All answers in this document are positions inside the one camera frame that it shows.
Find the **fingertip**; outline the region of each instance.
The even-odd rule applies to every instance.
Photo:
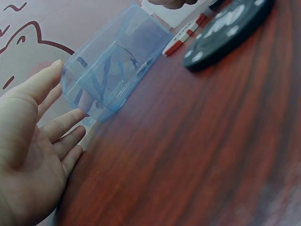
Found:
[[[77,130],[78,130],[79,136],[81,138],[83,138],[86,134],[86,128],[84,126],[78,126]]]
[[[61,59],[54,61],[51,65],[51,67],[62,67],[62,66],[63,66],[63,62]]]

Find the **palm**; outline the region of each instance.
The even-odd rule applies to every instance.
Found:
[[[52,85],[59,82],[57,74],[53,74],[57,81]],[[57,86],[44,98],[40,97],[42,93],[45,91],[37,94],[40,100],[33,97],[33,101],[15,91],[1,102],[0,172],[2,169],[4,173],[0,174],[0,205],[3,195],[7,208],[12,210],[14,225],[38,223],[54,210],[82,153],[76,144],[83,138],[85,129],[77,127],[64,134],[84,117],[83,112],[71,111],[39,129],[36,122],[60,96],[61,87]],[[6,132],[1,131],[8,125]]]

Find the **pink cartoon drawing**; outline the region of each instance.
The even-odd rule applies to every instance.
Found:
[[[56,59],[66,61],[73,53],[64,45],[43,40],[39,24],[28,22],[0,50],[0,96]]]

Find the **plastic box compartment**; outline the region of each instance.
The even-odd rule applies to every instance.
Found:
[[[173,35],[137,4],[124,10],[64,65],[63,95],[102,122],[124,104]]]

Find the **reddish-brown wood grain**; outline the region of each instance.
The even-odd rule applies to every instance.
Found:
[[[198,74],[181,66],[184,50],[161,57],[99,126],[58,225],[301,224],[301,2],[277,0]]]

